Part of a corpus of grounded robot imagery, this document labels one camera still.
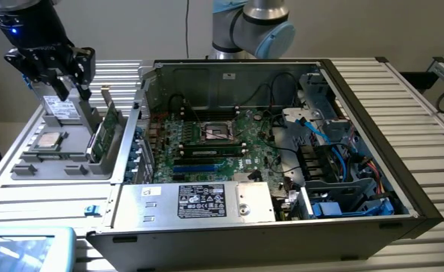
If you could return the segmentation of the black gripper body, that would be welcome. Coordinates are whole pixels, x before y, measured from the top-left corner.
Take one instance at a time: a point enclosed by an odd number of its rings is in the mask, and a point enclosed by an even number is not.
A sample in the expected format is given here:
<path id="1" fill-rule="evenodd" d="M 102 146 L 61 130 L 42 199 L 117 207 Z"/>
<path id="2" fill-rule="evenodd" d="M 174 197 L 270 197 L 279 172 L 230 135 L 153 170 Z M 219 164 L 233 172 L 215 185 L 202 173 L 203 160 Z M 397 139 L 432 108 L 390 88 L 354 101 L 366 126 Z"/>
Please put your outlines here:
<path id="1" fill-rule="evenodd" d="M 30 80 L 45 82 L 57 72 L 79 82 L 74 45 L 53 6 L 0 9 L 0 30 L 13 46 L 3 59 Z"/>

